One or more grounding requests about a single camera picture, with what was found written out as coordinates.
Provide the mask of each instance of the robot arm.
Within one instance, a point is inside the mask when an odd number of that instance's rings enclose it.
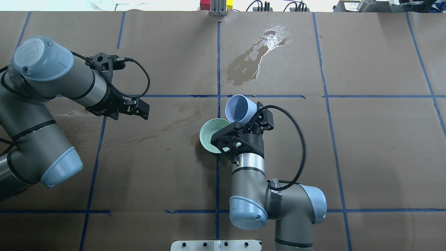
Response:
[[[0,201],[38,182],[53,187],[82,169],[76,150],[44,105],[56,95],[96,116],[117,120],[119,113],[125,113],[148,119],[148,104],[139,98],[124,99],[109,84],[113,69],[122,69],[123,61],[100,53],[90,58],[89,67],[43,36],[17,48],[8,71],[1,75],[0,124],[17,149],[0,156]],[[98,65],[107,72],[91,69]]]
[[[257,110],[262,107],[258,102]],[[262,135],[274,128],[273,115],[267,109],[256,115],[245,125],[233,122],[212,135],[211,144],[233,163],[229,218],[245,230],[276,220],[276,251],[311,251],[313,224],[325,218],[325,196],[316,187],[296,184],[279,189],[289,182],[266,180]]]

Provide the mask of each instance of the yellow object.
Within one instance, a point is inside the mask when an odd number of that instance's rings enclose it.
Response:
[[[226,0],[227,9],[232,9],[233,5],[234,5],[234,0]]]

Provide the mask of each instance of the white mounting plate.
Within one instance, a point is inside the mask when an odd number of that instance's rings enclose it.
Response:
[[[262,245],[256,240],[175,241],[170,251],[262,251]]]

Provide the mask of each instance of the white bracket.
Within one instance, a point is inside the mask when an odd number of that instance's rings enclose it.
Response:
[[[175,241],[170,251],[262,251],[256,240]]]
[[[226,14],[226,0],[211,0],[211,16],[223,17]]]

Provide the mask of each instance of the blue joint cap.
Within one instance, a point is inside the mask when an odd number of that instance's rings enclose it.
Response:
[[[71,70],[74,57],[71,52],[51,38],[35,36],[17,47],[12,58],[14,67],[23,76],[34,81],[51,81]]]
[[[314,212],[314,224],[321,223],[325,219],[325,213],[327,212],[327,201],[325,195],[317,187],[304,186],[299,184],[307,193],[310,199],[311,205],[313,206]]]
[[[266,225],[268,214],[263,206],[242,196],[229,198],[229,218],[234,226],[245,230],[257,230]]]
[[[74,149],[74,146],[72,146],[51,164],[40,178],[40,182],[46,187],[51,188],[69,179],[81,169],[82,161]]]

